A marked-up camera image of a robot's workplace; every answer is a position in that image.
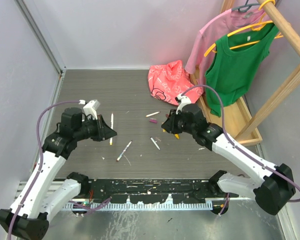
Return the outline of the aluminium corner profile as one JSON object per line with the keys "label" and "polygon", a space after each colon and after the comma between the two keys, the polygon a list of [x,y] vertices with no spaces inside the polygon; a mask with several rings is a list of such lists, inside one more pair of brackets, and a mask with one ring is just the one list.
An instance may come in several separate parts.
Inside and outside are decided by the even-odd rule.
{"label": "aluminium corner profile", "polygon": [[47,57],[54,66],[59,75],[64,76],[66,73],[66,65],[59,53],[53,38],[42,18],[39,9],[34,0],[15,0],[14,1],[21,13],[25,17],[35,37],[43,47]]}

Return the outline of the white yellow-tipped pen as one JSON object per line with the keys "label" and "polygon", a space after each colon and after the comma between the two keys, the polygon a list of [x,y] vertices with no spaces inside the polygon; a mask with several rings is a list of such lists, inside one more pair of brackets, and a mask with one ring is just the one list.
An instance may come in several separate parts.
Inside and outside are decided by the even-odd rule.
{"label": "white yellow-tipped pen", "polygon": [[145,117],[146,117],[146,118],[149,118],[149,117],[155,116],[155,115],[157,115],[157,114],[159,114],[159,113],[160,113],[160,111],[156,111],[156,112],[147,114]]}

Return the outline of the green tank top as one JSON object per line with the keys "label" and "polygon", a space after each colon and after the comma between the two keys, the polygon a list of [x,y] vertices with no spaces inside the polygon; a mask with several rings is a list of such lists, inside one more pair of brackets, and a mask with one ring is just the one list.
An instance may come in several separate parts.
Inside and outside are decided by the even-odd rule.
{"label": "green tank top", "polygon": [[205,72],[206,85],[213,88],[223,105],[232,105],[245,95],[279,30],[273,23],[258,31],[242,31],[218,39],[214,59]]}

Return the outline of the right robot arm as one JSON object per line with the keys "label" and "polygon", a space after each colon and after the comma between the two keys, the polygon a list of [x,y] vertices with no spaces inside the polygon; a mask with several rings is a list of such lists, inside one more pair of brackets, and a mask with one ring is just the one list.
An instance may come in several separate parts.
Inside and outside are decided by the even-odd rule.
{"label": "right robot arm", "polygon": [[222,127],[208,122],[194,103],[172,109],[161,127],[170,134],[190,134],[197,144],[226,158],[248,176],[240,178],[218,171],[209,180],[209,191],[215,197],[233,193],[250,198],[274,216],[296,193],[289,166],[284,163],[275,165],[257,156],[224,133]]}

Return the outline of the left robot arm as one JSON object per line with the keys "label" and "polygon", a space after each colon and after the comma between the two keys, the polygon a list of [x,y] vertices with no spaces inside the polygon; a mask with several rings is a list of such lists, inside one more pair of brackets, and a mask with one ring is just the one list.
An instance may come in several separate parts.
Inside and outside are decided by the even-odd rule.
{"label": "left robot arm", "polygon": [[87,197],[91,191],[88,176],[72,172],[54,193],[46,196],[78,142],[101,142],[116,135],[102,115],[89,114],[77,107],[65,109],[56,130],[39,145],[40,160],[20,195],[8,209],[0,209],[0,225],[7,232],[7,239],[43,239],[61,208],[74,197]]}

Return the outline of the wooden clothes rack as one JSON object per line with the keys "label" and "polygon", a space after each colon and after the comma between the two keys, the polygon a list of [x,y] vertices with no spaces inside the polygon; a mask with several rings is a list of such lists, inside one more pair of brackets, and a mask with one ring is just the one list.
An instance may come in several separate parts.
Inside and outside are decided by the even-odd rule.
{"label": "wooden clothes rack", "polygon": [[246,99],[225,109],[227,131],[244,146],[300,139],[300,0],[263,7],[283,38],[271,45]]}

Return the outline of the grey hanger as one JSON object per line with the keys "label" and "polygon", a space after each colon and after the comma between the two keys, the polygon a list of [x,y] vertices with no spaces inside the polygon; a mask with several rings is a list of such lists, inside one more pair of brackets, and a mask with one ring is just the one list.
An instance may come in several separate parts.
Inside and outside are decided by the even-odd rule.
{"label": "grey hanger", "polygon": [[231,9],[232,12],[237,11],[239,13],[246,13],[248,10],[250,10],[254,6],[259,6],[260,4],[258,2],[255,3],[249,3],[249,0],[246,0],[244,5],[233,7]]}

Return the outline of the yellow marker pen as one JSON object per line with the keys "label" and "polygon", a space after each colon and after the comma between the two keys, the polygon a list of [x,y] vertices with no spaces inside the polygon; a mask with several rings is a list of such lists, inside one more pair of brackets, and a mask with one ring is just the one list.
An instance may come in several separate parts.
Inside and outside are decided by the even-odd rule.
{"label": "yellow marker pen", "polygon": [[[114,113],[111,113],[111,119],[110,119],[110,127],[111,130],[114,130]],[[109,139],[109,145],[112,146],[113,145],[113,136]]]}

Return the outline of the brown marker pen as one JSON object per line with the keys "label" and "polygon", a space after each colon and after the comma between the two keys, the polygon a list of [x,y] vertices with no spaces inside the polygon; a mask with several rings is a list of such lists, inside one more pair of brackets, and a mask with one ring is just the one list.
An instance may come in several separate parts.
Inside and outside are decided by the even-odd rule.
{"label": "brown marker pen", "polygon": [[119,162],[119,160],[122,158],[122,156],[124,155],[124,153],[127,151],[127,149],[130,147],[131,143],[133,141],[129,141],[129,143],[125,146],[125,148],[122,150],[122,152],[119,154],[119,156],[116,159],[116,162]]}

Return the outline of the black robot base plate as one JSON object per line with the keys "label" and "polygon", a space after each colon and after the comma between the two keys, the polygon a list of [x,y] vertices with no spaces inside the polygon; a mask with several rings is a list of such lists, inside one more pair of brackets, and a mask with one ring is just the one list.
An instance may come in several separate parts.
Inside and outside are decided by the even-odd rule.
{"label": "black robot base plate", "polygon": [[172,197],[173,204],[199,204],[207,199],[224,199],[226,193],[213,190],[205,179],[90,179],[88,189],[76,199],[101,203],[111,198],[112,204],[163,204]]}

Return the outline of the blue marker pen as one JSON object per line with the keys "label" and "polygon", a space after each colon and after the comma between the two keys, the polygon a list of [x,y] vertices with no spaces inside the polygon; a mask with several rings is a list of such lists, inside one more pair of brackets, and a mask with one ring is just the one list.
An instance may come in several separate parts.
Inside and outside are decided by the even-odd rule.
{"label": "blue marker pen", "polygon": [[154,140],[153,137],[150,137],[150,140],[152,141],[152,143],[155,145],[155,147],[160,151],[161,148],[159,147],[159,145],[157,144],[157,142]]}

